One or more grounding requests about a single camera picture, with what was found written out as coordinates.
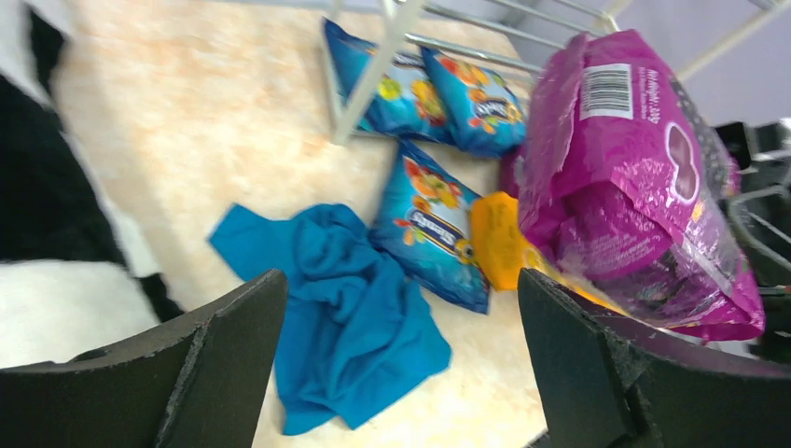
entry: logo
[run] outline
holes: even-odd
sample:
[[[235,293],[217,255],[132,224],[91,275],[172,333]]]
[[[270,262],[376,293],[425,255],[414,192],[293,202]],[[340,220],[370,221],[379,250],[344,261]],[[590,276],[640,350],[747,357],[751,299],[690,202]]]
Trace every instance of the logo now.
[[[401,68],[425,68],[423,59],[419,58],[417,55],[407,53],[396,53],[395,56],[393,56],[393,65]]]
[[[465,238],[462,231],[448,221],[422,210],[411,210],[407,221],[421,231],[426,239],[451,255],[456,255],[456,243]]]
[[[509,102],[505,98],[487,98],[475,103],[475,116],[480,119],[496,117],[502,121],[510,121],[508,117]]]
[[[419,165],[416,161],[404,156],[404,172],[409,177],[409,182],[415,191],[423,196],[429,203],[443,203],[448,208],[459,208],[462,205],[463,192],[459,185],[441,173],[436,173],[427,166]],[[421,208],[413,201],[415,207]],[[430,211],[426,205],[423,210]]]

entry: skittles bag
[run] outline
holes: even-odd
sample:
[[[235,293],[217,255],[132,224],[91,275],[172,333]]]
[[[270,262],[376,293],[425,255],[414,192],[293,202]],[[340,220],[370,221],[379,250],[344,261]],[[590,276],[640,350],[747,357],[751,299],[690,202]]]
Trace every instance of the skittles bag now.
[[[349,35],[335,22],[324,19],[326,42],[344,99],[348,99],[376,53],[373,42]],[[361,128],[377,133],[422,138],[452,144],[448,119],[434,85],[428,80],[423,60],[416,54],[398,52],[379,84]]]
[[[486,314],[489,283],[469,241],[469,208],[478,197],[402,140],[368,239],[442,299]]]
[[[500,157],[524,140],[527,127],[519,101],[500,75],[436,49],[421,48],[421,53],[462,151]]]
[[[734,163],[670,68],[630,30],[578,35],[531,101],[520,230],[628,315],[710,341],[759,336],[750,267],[717,205]]]

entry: white fabric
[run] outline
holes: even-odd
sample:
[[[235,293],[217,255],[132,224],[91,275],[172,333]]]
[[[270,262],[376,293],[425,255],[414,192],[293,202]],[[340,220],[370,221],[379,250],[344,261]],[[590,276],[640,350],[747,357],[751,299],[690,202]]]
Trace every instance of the white fabric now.
[[[51,99],[35,76],[26,4],[62,33],[73,30],[62,0],[0,0],[0,75],[41,105],[50,106]],[[80,144],[63,137],[93,186],[132,274],[157,273],[160,268],[137,223],[107,196]],[[0,369],[64,362],[158,323],[138,283],[115,264],[57,260],[0,264]]]
[[[115,264],[0,265],[0,369],[68,361],[158,323],[137,282]]]

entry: blue snack bag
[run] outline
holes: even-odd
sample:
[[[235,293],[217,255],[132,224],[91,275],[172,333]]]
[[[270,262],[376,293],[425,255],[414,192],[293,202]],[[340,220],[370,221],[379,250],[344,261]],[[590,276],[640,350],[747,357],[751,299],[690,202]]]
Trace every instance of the blue snack bag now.
[[[421,47],[421,53],[462,151],[499,157],[522,143],[527,135],[524,114],[500,75],[436,49]]]
[[[328,19],[324,19],[324,29],[342,95],[347,99],[378,47],[349,35]],[[368,107],[366,119],[378,133],[452,144],[445,110],[417,54],[395,54]]]
[[[486,314],[489,282],[469,243],[469,208],[479,197],[401,140],[368,239],[442,299]]]

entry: yellow object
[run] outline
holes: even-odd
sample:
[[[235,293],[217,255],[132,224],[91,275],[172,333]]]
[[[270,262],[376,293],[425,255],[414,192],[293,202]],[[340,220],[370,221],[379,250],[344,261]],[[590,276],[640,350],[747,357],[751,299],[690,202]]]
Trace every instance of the yellow object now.
[[[383,77],[379,81],[379,95],[387,101],[395,101],[401,97],[401,85],[398,81]]]
[[[536,269],[580,296],[616,313],[626,313],[601,291],[583,280],[563,275],[522,236],[517,226],[517,200],[503,191],[478,199],[470,209],[475,259],[489,282],[498,290],[514,290],[521,268]]]
[[[442,109],[442,103],[439,101],[434,84],[424,80],[414,81],[412,82],[412,93],[423,105],[429,118],[445,120],[445,111]]]

